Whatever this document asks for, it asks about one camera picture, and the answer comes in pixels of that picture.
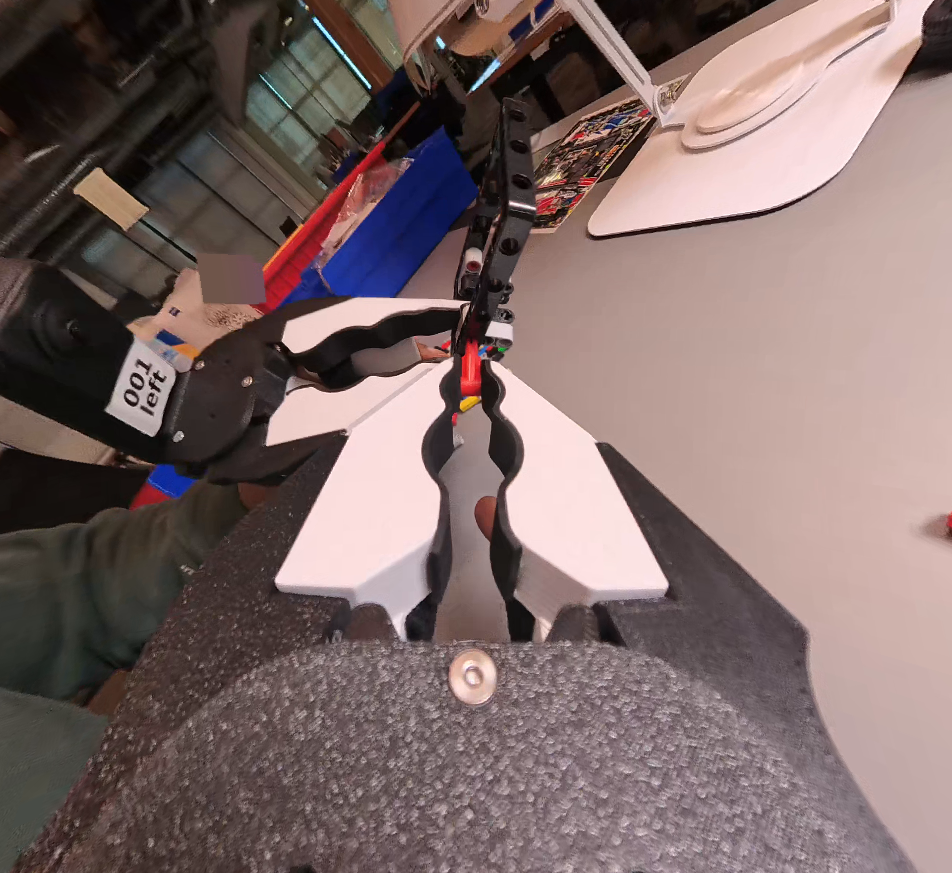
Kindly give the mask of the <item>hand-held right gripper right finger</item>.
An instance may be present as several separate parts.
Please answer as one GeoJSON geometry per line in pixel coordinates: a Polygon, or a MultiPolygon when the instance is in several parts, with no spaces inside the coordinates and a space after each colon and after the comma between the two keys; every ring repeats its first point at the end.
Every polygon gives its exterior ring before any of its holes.
{"type": "Polygon", "coordinates": [[[667,580],[601,444],[501,364],[483,363],[502,482],[490,543],[513,641],[544,641],[567,607],[655,601],[667,580]]]}

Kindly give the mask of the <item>white book stand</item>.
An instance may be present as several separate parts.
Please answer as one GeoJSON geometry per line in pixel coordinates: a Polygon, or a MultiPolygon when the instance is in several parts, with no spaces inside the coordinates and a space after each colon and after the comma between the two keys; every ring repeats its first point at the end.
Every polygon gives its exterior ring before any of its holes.
{"type": "Polygon", "coordinates": [[[595,0],[556,0],[657,122],[589,235],[770,213],[825,186],[897,88],[932,1],[815,0],[723,49],[670,101],[595,0]]]}

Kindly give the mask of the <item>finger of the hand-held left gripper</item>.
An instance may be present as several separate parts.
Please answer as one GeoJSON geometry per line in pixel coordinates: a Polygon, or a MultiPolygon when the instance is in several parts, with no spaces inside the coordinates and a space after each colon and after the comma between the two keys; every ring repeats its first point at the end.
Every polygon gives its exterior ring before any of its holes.
{"type": "Polygon", "coordinates": [[[297,388],[286,394],[271,415],[264,445],[274,448],[327,433],[350,433],[420,380],[433,377],[440,381],[453,370],[452,361],[422,362],[398,374],[370,376],[339,391],[324,391],[311,385],[297,388]]]}
{"type": "Polygon", "coordinates": [[[292,366],[328,390],[422,363],[418,339],[445,341],[469,305],[450,299],[349,297],[300,301],[281,308],[281,345],[292,366]]]}

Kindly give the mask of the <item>person's left forearm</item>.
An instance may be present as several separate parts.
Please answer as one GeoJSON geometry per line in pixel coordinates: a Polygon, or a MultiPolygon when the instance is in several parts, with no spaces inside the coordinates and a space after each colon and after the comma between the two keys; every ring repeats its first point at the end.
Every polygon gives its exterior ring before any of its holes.
{"type": "Polygon", "coordinates": [[[183,587],[248,514],[237,486],[1,539],[1,687],[71,700],[135,665],[183,587]]]}

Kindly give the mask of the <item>pile of small lego pieces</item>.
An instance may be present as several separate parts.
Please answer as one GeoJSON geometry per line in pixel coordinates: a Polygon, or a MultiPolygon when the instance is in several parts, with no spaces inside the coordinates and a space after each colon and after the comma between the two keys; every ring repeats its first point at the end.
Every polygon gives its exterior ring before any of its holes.
{"type": "MultiPolygon", "coordinates": [[[[513,385],[513,382],[516,380],[515,376],[511,373],[510,368],[507,368],[500,361],[500,359],[504,356],[506,349],[501,348],[498,345],[481,344],[480,342],[479,345],[482,357],[482,371],[486,369],[489,372],[489,413],[491,415],[496,415],[494,420],[500,428],[500,433],[491,438],[490,445],[492,447],[496,447],[496,449],[500,451],[506,446],[506,443],[510,443],[515,451],[521,452],[523,449],[522,439],[518,436],[517,428],[515,427],[514,422],[506,416],[505,412],[502,411],[504,394],[506,393],[505,388],[510,388],[513,385]]],[[[450,454],[454,454],[455,451],[457,451],[464,443],[464,439],[459,434],[457,429],[458,418],[480,403],[482,403],[482,395],[479,398],[470,398],[467,400],[464,400],[462,397],[460,397],[458,409],[454,411],[451,419],[452,427],[451,443],[449,448],[450,454]]]]}

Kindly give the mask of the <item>hanging paper sheet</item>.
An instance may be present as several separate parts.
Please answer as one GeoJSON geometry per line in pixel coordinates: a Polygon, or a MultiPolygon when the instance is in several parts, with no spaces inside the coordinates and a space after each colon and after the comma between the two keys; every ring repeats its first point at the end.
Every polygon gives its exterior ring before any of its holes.
{"type": "Polygon", "coordinates": [[[72,187],[75,196],[128,233],[149,213],[149,207],[121,187],[102,167],[93,168],[72,187]]]}

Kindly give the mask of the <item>black rubber lego tire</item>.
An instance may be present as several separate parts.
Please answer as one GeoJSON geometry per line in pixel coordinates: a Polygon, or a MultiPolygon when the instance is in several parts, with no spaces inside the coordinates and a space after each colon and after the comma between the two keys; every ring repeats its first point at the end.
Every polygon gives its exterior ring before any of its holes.
{"type": "Polygon", "coordinates": [[[921,69],[951,68],[951,0],[933,0],[922,17],[921,69]]]}

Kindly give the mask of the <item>colourful sticker sheet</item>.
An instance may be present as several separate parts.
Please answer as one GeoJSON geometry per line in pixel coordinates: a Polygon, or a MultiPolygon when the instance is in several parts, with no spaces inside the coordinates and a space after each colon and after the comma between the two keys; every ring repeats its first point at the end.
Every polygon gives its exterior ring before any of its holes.
{"type": "Polygon", "coordinates": [[[613,166],[637,151],[656,123],[636,95],[579,119],[534,172],[532,232],[553,233],[613,166]]]}

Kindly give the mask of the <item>black flat panel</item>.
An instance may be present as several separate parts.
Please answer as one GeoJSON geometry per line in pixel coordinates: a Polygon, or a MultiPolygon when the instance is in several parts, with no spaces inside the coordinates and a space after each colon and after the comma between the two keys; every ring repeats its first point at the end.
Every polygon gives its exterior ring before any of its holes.
{"type": "Polygon", "coordinates": [[[84,523],[126,509],[148,479],[144,467],[65,461],[25,451],[1,453],[1,532],[84,523]]]}

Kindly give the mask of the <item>blue plastic bin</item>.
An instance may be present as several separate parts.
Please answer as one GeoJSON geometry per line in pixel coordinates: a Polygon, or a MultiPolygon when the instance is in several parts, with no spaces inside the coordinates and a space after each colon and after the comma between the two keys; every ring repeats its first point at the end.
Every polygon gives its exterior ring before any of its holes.
{"type": "Polygon", "coordinates": [[[181,498],[195,483],[194,478],[169,465],[156,466],[147,480],[151,495],[162,500],[181,498]]]}
{"type": "Polygon", "coordinates": [[[311,264],[303,271],[307,295],[396,296],[476,198],[477,186],[445,128],[406,156],[413,165],[323,274],[311,264]]]}

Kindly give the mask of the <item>white blue cardboard box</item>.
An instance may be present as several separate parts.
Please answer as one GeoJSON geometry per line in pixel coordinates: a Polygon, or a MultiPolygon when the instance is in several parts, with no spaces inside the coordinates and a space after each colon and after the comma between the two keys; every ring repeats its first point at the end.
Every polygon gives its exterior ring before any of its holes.
{"type": "Polygon", "coordinates": [[[214,341],[261,316],[250,305],[205,304],[198,272],[184,270],[158,312],[138,318],[127,327],[176,371],[185,372],[214,341]]]}

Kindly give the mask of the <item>red plastic bin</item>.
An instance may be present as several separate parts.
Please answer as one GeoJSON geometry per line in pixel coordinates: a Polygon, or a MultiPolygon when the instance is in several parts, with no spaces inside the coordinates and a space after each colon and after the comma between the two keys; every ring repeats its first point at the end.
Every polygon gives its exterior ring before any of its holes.
{"type": "Polygon", "coordinates": [[[383,162],[386,149],[385,140],[377,143],[268,260],[264,267],[266,299],[254,306],[257,311],[265,314],[279,307],[297,288],[303,271],[322,250],[355,181],[360,174],[383,162]]]}

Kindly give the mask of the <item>clear plastic bag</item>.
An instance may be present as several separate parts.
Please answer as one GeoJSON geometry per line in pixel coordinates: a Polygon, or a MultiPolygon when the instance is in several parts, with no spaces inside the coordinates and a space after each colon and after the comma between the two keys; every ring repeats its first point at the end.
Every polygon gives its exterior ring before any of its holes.
{"type": "Polygon", "coordinates": [[[408,156],[378,163],[359,173],[338,213],[331,217],[327,236],[322,240],[311,267],[323,274],[328,262],[351,238],[356,229],[391,188],[413,165],[408,156]]]}

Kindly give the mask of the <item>black lego frame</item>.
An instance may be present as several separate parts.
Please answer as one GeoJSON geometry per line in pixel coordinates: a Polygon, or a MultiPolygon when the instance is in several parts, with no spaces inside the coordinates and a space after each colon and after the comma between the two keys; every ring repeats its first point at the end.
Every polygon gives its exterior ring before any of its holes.
{"type": "Polygon", "coordinates": [[[504,98],[454,282],[464,304],[454,354],[471,343],[477,349],[513,343],[512,275],[536,216],[530,139],[525,104],[504,98]]]}

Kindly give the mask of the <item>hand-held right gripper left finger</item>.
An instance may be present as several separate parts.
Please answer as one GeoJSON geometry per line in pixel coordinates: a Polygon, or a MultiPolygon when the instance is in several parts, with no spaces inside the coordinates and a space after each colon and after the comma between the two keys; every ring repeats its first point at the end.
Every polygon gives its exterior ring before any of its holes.
{"type": "Polygon", "coordinates": [[[438,588],[430,558],[450,554],[446,493],[454,370],[420,380],[344,433],[311,510],[277,571],[295,595],[379,605],[408,641],[411,612],[438,588]]]}

